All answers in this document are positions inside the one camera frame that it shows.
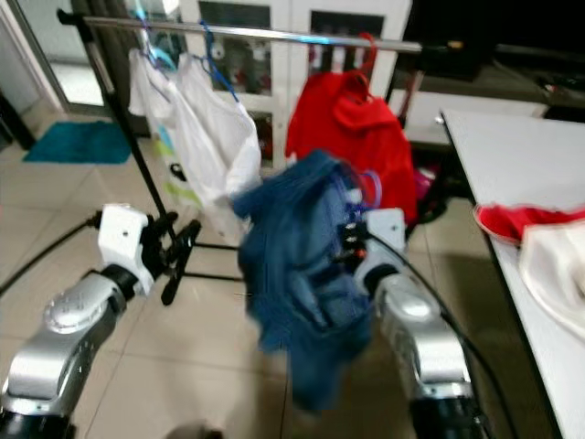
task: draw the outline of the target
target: clothes hanger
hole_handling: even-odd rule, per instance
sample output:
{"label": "clothes hanger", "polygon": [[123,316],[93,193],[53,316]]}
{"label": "clothes hanger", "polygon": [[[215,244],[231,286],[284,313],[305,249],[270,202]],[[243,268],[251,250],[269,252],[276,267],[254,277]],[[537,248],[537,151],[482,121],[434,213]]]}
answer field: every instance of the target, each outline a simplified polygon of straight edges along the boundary
{"label": "clothes hanger", "polygon": [[199,60],[201,62],[201,67],[203,71],[209,75],[211,78],[218,80],[223,84],[223,86],[229,91],[236,102],[239,102],[238,96],[236,95],[236,91],[231,86],[228,80],[221,74],[221,72],[216,67],[216,63],[211,56],[211,48],[213,46],[213,33],[209,30],[207,23],[204,20],[200,20],[199,24],[205,29],[205,49],[206,55],[205,57],[199,57],[198,55],[193,55],[193,58]]}
{"label": "clothes hanger", "polygon": [[367,75],[371,73],[371,70],[374,68],[374,62],[376,60],[376,55],[378,53],[378,48],[376,47],[376,42],[374,37],[367,32],[362,32],[359,34],[360,37],[367,39],[370,42],[370,49],[367,53],[367,59],[361,65],[359,69],[350,70],[348,72],[348,78],[350,80],[355,80],[359,83],[365,92],[364,98],[371,99],[373,98],[372,94],[369,92],[369,79]]}
{"label": "clothes hanger", "polygon": [[[344,189],[345,184],[342,177],[335,176],[333,178],[333,182],[335,184],[337,194],[346,202],[346,213],[349,216],[349,220],[351,222],[355,222],[359,220],[365,212],[379,208],[382,199],[382,184],[380,182],[378,173],[375,171],[368,170],[358,174],[349,163],[346,163],[346,165],[346,169],[348,170],[346,173],[346,178],[353,181],[355,187],[361,191],[362,199],[360,201],[352,201],[348,198],[348,194]],[[364,181],[365,177],[371,178],[374,185],[374,194],[368,194],[367,185]],[[371,195],[373,195],[373,202],[367,202],[367,198],[370,198],[369,196]]]}
{"label": "clothes hanger", "polygon": [[136,17],[143,23],[143,29],[140,31],[140,33],[142,36],[146,55],[150,59],[150,62],[153,65],[153,67],[158,69],[159,61],[162,61],[170,70],[176,71],[176,65],[171,59],[171,57],[164,50],[161,50],[160,48],[154,47],[150,44],[150,36],[148,35],[149,25],[146,19],[146,13],[144,12],[144,8],[140,0],[135,0],[134,10]]}

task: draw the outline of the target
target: red cloth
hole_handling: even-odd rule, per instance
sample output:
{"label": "red cloth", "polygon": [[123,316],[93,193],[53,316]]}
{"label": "red cloth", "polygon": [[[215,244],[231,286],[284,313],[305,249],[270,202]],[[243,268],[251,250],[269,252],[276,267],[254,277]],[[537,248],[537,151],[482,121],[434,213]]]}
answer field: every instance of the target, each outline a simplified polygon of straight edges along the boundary
{"label": "red cloth", "polygon": [[[286,155],[301,159],[314,149],[345,159],[357,172],[372,170],[382,184],[381,208],[401,208],[416,219],[410,143],[396,116],[351,71],[313,75],[304,85],[289,124]],[[370,178],[362,178],[370,197]]]}
{"label": "red cloth", "polygon": [[585,220],[585,208],[563,212],[527,206],[507,208],[494,204],[476,208],[474,216],[479,226],[487,233],[502,241],[520,244],[526,227]]}

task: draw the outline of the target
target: teal mat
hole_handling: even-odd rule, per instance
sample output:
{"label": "teal mat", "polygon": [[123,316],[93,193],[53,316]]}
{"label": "teal mat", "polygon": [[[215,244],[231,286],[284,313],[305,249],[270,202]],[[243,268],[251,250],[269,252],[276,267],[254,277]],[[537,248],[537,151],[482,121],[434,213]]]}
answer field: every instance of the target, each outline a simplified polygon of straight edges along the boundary
{"label": "teal mat", "polygon": [[26,162],[116,165],[130,155],[130,146],[115,123],[58,122],[33,146]]}

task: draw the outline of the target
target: white table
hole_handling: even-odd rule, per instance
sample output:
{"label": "white table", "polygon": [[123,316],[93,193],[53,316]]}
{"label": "white table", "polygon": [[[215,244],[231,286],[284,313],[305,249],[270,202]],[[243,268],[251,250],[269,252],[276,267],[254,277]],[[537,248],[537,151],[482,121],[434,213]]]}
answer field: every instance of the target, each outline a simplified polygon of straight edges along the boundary
{"label": "white table", "polygon": [[[478,204],[585,204],[585,124],[444,111],[443,119]],[[532,299],[517,250],[492,240],[562,437],[585,438],[585,342]]]}

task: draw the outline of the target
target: red hoodie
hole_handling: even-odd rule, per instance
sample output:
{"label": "red hoodie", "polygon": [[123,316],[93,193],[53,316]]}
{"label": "red hoodie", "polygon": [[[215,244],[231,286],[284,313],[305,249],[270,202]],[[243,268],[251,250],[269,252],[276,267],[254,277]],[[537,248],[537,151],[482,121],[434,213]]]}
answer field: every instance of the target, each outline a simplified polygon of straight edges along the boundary
{"label": "red hoodie", "polygon": [[[304,85],[289,124],[286,155],[301,159],[314,149],[345,159],[357,172],[372,170],[382,184],[381,208],[401,208],[416,219],[409,141],[396,116],[351,71],[313,75]],[[364,179],[368,194],[374,185]]]}

